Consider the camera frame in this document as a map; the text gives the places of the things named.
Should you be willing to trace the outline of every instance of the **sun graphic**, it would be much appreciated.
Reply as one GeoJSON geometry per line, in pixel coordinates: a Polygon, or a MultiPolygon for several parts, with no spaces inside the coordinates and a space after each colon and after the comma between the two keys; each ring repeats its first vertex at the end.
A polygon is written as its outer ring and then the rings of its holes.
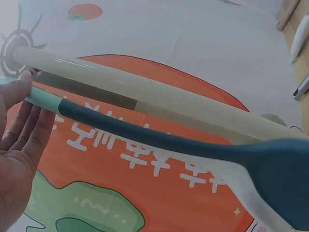
{"type": "Polygon", "coordinates": [[[20,3],[18,3],[17,29],[14,30],[9,36],[5,36],[4,33],[0,32],[0,37],[3,40],[3,45],[0,51],[0,67],[4,75],[18,77],[20,73],[26,69],[25,65],[19,64],[13,60],[13,52],[16,46],[27,46],[40,49],[47,45],[42,44],[34,46],[33,44],[32,34],[39,25],[41,19],[42,14],[40,14],[39,19],[30,30],[22,29],[22,8],[20,3]]]}

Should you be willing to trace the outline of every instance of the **spatula head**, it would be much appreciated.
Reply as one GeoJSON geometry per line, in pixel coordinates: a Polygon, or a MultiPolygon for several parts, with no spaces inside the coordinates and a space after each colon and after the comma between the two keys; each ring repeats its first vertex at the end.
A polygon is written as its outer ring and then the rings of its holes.
{"type": "Polygon", "coordinates": [[[309,231],[309,141],[272,141],[259,152],[245,165],[257,192],[296,230],[309,231]]]}

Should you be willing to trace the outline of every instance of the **green printed shape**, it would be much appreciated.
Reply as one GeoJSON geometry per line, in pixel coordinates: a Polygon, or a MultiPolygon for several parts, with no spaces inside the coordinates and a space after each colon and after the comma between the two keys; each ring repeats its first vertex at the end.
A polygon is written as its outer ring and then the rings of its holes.
{"type": "MultiPolygon", "coordinates": [[[[74,219],[104,232],[138,232],[145,225],[141,212],[119,192],[81,181],[55,188],[38,171],[25,214],[44,225],[45,232],[62,232],[58,229],[68,223],[81,223],[74,219]]],[[[28,228],[27,232],[38,230],[28,228]]]]}
{"type": "Polygon", "coordinates": [[[72,21],[83,21],[85,18],[81,14],[69,14],[68,19],[72,21]]]}
{"type": "Polygon", "coordinates": [[[96,229],[92,225],[82,220],[70,217],[59,219],[56,222],[56,228],[59,232],[105,232],[96,229]]]}

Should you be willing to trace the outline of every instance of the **white utensil handle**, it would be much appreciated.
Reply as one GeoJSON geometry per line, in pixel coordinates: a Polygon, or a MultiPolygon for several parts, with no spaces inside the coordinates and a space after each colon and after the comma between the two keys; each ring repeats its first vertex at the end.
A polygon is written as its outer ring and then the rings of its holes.
{"type": "Polygon", "coordinates": [[[305,138],[301,133],[201,95],[76,58],[18,46],[15,62],[95,86],[258,140],[305,138]]]}
{"type": "Polygon", "coordinates": [[[305,17],[302,19],[296,30],[295,37],[293,39],[291,47],[291,58],[290,58],[291,63],[294,63],[299,55],[300,49],[302,48],[305,38],[308,35],[308,27],[309,27],[309,14],[305,15],[305,17]]]}

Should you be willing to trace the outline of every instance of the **star graphic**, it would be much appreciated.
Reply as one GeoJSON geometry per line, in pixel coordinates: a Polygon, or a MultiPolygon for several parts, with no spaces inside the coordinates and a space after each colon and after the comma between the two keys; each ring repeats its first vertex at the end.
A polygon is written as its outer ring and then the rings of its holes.
{"type": "Polygon", "coordinates": [[[235,213],[235,217],[237,218],[238,214],[240,214],[240,210],[239,210],[238,207],[237,207],[237,209],[234,211],[234,213],[235,213]]]}

